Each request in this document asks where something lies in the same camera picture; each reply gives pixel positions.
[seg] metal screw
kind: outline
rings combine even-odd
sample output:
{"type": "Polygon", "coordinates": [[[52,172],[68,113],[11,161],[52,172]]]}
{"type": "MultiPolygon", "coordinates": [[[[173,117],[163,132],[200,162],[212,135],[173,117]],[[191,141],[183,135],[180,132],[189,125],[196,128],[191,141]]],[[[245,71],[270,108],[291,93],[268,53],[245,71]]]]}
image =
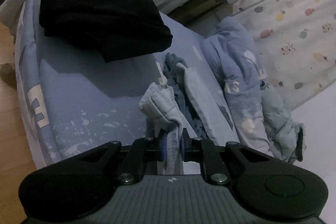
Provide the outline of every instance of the metal screw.
{"type": "Polygon", "coordinates": [[[213,174],[211,180],[216,183],[223,183],[227,181],[227,176],[224,174],[213,174]]]}
{"type": "Polygon", "coordinates": [[[234,142],[234,141],[230,141],[230,142],[227,142],[227,144],[239,144],[239,143],[234,142]]]}
{"type": "Polygon", "coordinates": [[[135,180],[135,177],[132,174],[129,173],[123,173],[118,176],[118,180],[123,183],[130,183],[133,180],[135,180]]]}

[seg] grey ribbed surface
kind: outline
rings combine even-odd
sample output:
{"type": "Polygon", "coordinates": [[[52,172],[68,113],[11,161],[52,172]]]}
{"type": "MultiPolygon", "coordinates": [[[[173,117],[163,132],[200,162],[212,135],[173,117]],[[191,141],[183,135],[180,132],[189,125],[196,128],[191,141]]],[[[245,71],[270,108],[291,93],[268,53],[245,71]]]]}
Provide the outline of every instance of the grey ribbed surface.
{"type": "MultiPolygon", "coordinates": [[[[122,186],[98,212],[71,224],[272,224],[244,210],[229,190],[204,182],[201,175],[145,176],[122,186]]],[[[45,223],[29,220],[27,224],[45,223]]],[[[311,219],[300,224],[322,223],[311,219]]]]}

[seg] blue blanket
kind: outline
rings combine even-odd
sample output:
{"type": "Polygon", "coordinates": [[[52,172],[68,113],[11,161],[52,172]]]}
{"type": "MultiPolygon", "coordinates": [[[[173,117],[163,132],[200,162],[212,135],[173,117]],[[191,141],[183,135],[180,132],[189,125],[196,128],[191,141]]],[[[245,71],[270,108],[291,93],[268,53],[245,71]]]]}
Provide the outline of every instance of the blue blanket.
{"type": "Polygon", "coordinates": [[[227,17],[201,42],[201,49],[224,91],[241,142],[273,155],[261,107],[260,81],[266,74],[252,37],[239,22],[227,17]]]}

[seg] white floor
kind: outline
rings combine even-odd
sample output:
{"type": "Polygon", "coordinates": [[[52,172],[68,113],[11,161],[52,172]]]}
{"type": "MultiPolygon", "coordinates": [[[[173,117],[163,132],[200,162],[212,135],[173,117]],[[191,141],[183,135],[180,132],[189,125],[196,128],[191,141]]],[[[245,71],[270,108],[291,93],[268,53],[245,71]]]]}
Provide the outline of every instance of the white floor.
{"type": "MultiPolygon", "coordinates": [[[[207,24],[196,22],[191,29],[205,35],[218,21],[218,17],[211,15],[207,24]]],[[[336,84],[292,114],[306,128],[307,150],[298,166],[318,174],[327,183],[329,198],[320,217],[328,224],[336,224],[336,84]]]]}

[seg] black device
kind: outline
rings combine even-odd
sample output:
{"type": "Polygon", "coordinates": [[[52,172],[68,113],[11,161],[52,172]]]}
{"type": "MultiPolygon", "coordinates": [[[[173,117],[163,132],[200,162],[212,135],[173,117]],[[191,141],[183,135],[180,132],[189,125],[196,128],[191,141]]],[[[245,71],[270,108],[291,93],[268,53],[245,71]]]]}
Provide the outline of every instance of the black device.
{"type": "Polygon", "coordinates": [[[201,174],[147,175],[165,157],[164,136],[111,141],[28,175],[25,223],[323,223],[320,177],[236,142],[216,146],[184,129],[182,159],[201,174]]]}

